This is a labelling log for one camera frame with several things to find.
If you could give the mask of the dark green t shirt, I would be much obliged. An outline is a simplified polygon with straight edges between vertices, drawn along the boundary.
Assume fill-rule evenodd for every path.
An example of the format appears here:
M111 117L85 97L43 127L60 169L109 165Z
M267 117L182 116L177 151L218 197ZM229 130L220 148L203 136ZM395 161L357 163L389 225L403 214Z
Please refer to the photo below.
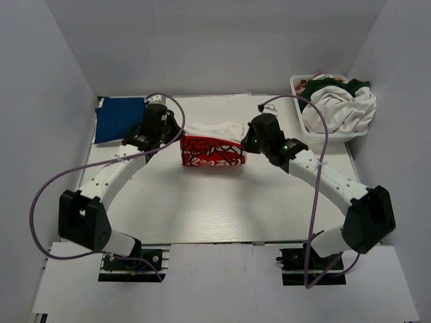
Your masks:
M352 96L354 96L355 92L359 90L361 87L370 87L370 82L352 79L347 83L344 83L342 82L342 80L334 79L332 77L325 77L323 79L312 79L307 81L304 90L300 94L300 97L310 101L311 96L315 92L328 86L341 88L346 92L348 92L349 94L351 94Z

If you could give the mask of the cream white t shirt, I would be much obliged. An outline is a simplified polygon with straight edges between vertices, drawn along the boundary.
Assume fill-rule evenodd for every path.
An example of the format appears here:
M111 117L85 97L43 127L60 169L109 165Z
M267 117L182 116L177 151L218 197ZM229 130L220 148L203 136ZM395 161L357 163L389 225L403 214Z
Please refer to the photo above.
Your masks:
M311 133L324 133L325 121L330 133L355 133L368 128L376 112L376 96L370 87L361 87L352 96L345 90L328 86L315 92L310 101L300 101L304 126Z

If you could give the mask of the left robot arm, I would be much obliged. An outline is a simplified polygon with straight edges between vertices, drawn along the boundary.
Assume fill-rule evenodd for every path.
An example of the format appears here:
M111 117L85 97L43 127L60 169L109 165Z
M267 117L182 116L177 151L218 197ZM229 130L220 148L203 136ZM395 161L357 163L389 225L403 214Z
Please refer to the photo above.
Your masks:
M182 135L173 111L163 104L147 105L143 120L122 140L114 159L75 192L60 196L59 235L93 252L119 256L127 268L139 266L140 240L111 228L107 211L132 176Z

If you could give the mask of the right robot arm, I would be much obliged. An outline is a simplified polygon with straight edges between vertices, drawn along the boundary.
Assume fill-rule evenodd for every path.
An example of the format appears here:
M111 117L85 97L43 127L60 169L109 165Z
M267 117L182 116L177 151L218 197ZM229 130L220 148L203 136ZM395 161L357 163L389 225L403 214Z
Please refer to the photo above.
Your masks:
M308 266L320 268L329 256L347 250L365 254L395 230L393 206L386 188L369 188L323 164L306 144L285 138L274 115L254 117L241 144L246 152L262 153L272 165L317 188L344 215L343 225L312 239L304 251Z

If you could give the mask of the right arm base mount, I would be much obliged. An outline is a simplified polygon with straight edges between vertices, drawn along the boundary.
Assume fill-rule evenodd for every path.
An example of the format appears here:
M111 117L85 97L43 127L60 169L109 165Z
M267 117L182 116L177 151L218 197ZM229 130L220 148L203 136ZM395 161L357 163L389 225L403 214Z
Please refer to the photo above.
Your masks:
M281 266L281 277L283 286L304 285L305 247L283 248L276 258L276 263ZM343 274L343 261L334 254L326 258L320 258L313 250L310 251L308 262L308 283L311 284L331 263L337 263L325 274L317 285L345 285L346 279Z

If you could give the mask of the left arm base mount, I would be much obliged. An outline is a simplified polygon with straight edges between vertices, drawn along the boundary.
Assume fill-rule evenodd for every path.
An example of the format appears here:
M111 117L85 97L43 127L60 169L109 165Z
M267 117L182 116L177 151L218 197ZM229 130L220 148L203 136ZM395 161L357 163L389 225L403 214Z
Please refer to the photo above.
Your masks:
M170 246L142 246L139 260L121 260L104 255L98 274L99 282L161 283L168 271Z

